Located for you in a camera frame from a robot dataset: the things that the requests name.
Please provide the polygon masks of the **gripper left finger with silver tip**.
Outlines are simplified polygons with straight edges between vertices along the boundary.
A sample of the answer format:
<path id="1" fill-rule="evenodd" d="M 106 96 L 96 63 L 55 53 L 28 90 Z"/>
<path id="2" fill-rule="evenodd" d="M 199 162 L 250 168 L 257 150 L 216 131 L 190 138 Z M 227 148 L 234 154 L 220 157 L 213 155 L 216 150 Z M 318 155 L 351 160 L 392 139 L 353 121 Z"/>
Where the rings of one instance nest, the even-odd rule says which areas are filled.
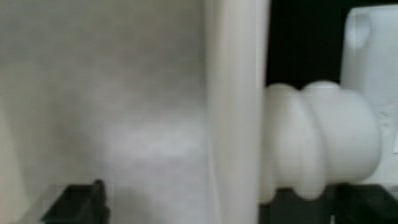
<path id="1" fill-rule="evenodd" d="M 104 182 L 72 184 L 40 216 L 40 224 L 110 224 Z"/>

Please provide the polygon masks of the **gripper right finger with black tip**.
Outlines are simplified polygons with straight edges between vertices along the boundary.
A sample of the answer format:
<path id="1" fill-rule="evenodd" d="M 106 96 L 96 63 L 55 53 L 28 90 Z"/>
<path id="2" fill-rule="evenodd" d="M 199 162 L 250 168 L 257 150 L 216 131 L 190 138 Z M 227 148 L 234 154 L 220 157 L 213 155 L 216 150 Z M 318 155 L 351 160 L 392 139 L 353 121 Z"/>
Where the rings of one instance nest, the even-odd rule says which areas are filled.
<path id="1" fill-rule="evenodd" d="M 259 224 L 398 224 L 398 199 L 376 185 L 330 185 L 314 200 L 291 189 L 259 205 Z"/>

